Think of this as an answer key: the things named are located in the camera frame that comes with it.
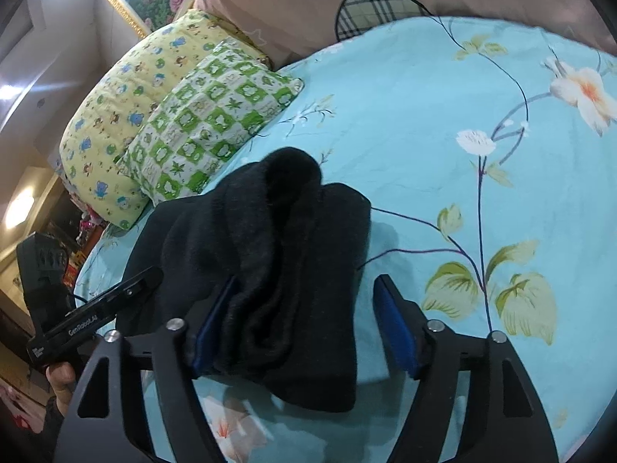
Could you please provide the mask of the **person's left hand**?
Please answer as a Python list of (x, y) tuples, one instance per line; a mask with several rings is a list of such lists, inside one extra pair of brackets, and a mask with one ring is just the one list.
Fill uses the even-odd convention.
[(56, 397), (57, 410), (65, 416), (73, 396), (75, 371), (68, 362), (63, 362), (48, 366), (46, 377)]

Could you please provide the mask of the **left forearm in black sleeve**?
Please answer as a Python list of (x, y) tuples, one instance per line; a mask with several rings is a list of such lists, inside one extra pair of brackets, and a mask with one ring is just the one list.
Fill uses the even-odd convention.
[(43, 429), (38, 434), (19, 428), (8, 407), (1, 403), (1, 461), (2, 462), (52, 462), (57, 437), (64, 416), (57, 408), (56, 397), (46, 404)]

